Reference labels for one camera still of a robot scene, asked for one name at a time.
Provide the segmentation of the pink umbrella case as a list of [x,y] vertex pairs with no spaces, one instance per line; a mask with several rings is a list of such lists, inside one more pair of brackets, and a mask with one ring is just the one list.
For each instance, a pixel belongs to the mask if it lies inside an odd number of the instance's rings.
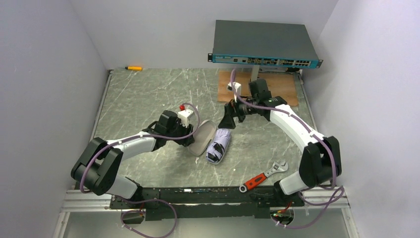
[[187,147],[188,151],[196,157],[201,156],[207,150],[208,145],[213,141],[216,131],[217,126],[213,121],[203,121],[194,133],[193,137],[195,142]]

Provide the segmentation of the lilac umbrella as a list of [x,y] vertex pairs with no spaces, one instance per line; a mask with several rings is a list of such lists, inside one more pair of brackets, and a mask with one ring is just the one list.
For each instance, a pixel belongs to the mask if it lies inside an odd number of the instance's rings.
[[219,164],[231,140],[231,131],[228,129],[220,128],[216,131],[215,136],[206,150],[206,160],[214,165]]

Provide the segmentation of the wooden base board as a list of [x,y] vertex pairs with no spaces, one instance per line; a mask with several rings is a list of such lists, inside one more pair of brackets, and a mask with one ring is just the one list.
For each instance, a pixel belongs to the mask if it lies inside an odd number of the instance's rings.
[[[220,71],[218,73],[218,93],[217,100],[219,102],[228,102],[233,99],[233,93],[227,90],[227,83],[230,80],[230,71]],[[282,97],[287,104],[292,107],[299,105],[298,95],[295,86],[294,76],[287,73],[259,73],[259,78],[265,79],[267,82],[268,89],[271,91],[273,96]],[[250,96],[250,90],[248,84],[251,80],[250,72],[236,72],[235,81],[242,85],[241,95]]]

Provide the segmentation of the network switch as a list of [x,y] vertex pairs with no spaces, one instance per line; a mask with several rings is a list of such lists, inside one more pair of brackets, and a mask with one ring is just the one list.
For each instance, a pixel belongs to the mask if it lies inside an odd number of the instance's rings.
[[215,22],[212,63],[297,69],[320,68],[304,24],[235,20]]

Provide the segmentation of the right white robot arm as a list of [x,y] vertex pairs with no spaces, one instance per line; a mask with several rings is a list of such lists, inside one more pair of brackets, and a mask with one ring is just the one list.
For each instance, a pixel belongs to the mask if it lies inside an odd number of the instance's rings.
[[232,76],[227,85],[234,98],[224,105],[220,128],[234,129],[247,115],[258,114],[285,132],[302,152],[296,172],[281,179],[280,194],[292,195],[336,179],[341,174],[338,140],[325,137],[304,122],[280,96],[273,96],[264,79],[249,83],[250,97],[241,95],[241,84]]

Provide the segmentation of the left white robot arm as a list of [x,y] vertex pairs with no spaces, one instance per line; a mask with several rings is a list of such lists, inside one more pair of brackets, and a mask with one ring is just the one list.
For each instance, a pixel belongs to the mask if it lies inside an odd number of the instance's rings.
[[70,176],[82,193],[110,194],[128,201],[144,200],[143,187],[132,179],[118,175],[121,162],[143,153],[158,150],[168,141],[187,147],[194,143],[196,128],[189,119],[195,112],[165,110],[158,120],[135,135],[116,140],[93,138],[73,166]]

